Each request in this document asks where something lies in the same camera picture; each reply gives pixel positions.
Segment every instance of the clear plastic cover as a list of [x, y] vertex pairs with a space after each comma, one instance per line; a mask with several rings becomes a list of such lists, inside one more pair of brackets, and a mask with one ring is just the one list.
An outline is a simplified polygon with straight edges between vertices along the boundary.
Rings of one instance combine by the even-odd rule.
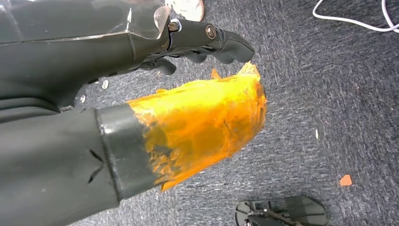
[[118, 33], [158, 39], [169, 13], [157, 0], [0, 0], [0, 43]]

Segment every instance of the orange fragment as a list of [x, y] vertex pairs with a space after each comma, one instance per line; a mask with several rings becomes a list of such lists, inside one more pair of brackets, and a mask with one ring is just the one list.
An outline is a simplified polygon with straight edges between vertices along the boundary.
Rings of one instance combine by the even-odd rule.
[[340, 180], [339, 180], [339, 184], [341, 186], [351, 186], [352, 185], [352, 179], [351, 176], [349, 174], [345, 174], [345, 176], [343, 176]]
[[163, 92], [166, 92], [166, 91], [167, 91], [166, 89], [157, 89], [157, 91], [155, 93], [163, 93]]
[[220, 79], [220, 75], [215, 68], [212, 69], [211, 77], [212, 79]]

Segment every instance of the black tube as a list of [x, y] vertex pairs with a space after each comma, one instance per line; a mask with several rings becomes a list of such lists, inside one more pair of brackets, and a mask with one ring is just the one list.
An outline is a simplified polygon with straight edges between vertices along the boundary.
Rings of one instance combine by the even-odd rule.
[[64, 226], [154, 186], [128, 105], [0, 124], [2, 226]]
[[0, 110], [0, 123], [36, 116], [53, 115], [57, 113], [58, 112], [54, 112], [41, 107], [18, 107], [5, 109]]
[[51, 110], [53, 112], [60, 112], [60, 110], [54, 104], [37, 98], [27, 97], [0, 100], [0, 110], [17, 107], [40, 107]]

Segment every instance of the black plastic part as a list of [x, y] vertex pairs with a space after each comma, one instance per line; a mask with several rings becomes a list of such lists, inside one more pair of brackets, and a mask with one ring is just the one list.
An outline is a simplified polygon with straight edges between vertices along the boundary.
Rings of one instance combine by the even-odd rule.
[[120, 199], [127, 199], [156, 186], [150, 168], [151, 154], [145, 150], [144, 125], [129, 105], [99, 110], [104, 144], [113, 169]]
[[162, 72], [163, 74], [171, 75], [171, 74], [175, 73], [176, 66], [173, 63], [171, 63], [170, 61], [160, 58], [160, 59], [142, 63], [140, 65], [140, 69], [143, 69], [143, 70], [156, 69], [156, 70]]
[[119, 204], [96, 110], [0, 124], [2, 226], [64, 226]]
[[183, 19], [173, 21], [179, 23], [180, 29], [170, 33], [171, 42], [168, 51], [173, 52], [177, 48], [180, 51], [184, 48], [192, 49], [205, 46], [213, 41], [208, 38], [206, 33], [206, 27], [209, 24]]
[[230, 64], [234, 60], [245, 63], [252, 59], [255, 49], [240, 35], [217, 29], [219, 42], [212, 42], [210, 47], [218, 49], [212, 55], [224, 64]]
[[128, 34], [0, 45], [0, 99], [35, 97], [68, 106], [83, 84], [126, 70], [133, 59]]
[[52, 103], [37, 98], [15, 98], [0, 100], [0, 110], [18, 107], [40, 107], [53, 112], [60, 112], [58, 107], [54, 106]]
[[194, 63], [202, 63], [206, 60], [207, 56], [206, 55], [200, 55], [200, 54], [195, 54], [191, 51], [187, 51], [184, 55], [187, 59], [193, 61]]
[[57, 113], [58, 112], [41, 107], [19, 107], [5, 109], [0, 111], [0, 123], [43, 115], [53, 115]]
[[[271, 210], [280, 216], [293, 222], [299, 222], [303, 226], [325, 226], [327, 225], [327, 216], [324, 208], [305, 196], [295, 196], [283, 199], [270, 199], [261, 201], [245, 201], [238, 203], [235, 212], [237, 226], [242, 226], [248, 214], [263, 210]], [[277, 219], [268, 215], [267, 212], [260, 217]]]

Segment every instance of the screw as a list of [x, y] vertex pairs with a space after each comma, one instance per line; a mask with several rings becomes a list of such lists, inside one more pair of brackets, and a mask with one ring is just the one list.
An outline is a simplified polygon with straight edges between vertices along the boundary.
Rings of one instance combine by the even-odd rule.
[[205, 28], [205, 32], [207, 33], [208, 38], [215, 39], [216, 38], [216, 30], [215, 27], [211, 24]]
[[108, 88], [108, 84], [109, 84], [109, 82], [108, 82], [108, 80], [104, 80], [103, 81], [103, 85], [101, 86], [103, 89], [107, 89]]
[[82, 95], [81, 97], [80, 97], [80, 101], [82, 102], [82, 103], [84, 103], [85, 101], [86, 101], [86, 95]]
[[176, 22], [171, 22], [168, 24], [169, 31], [175, 32], [179, 30], [179, 25]]

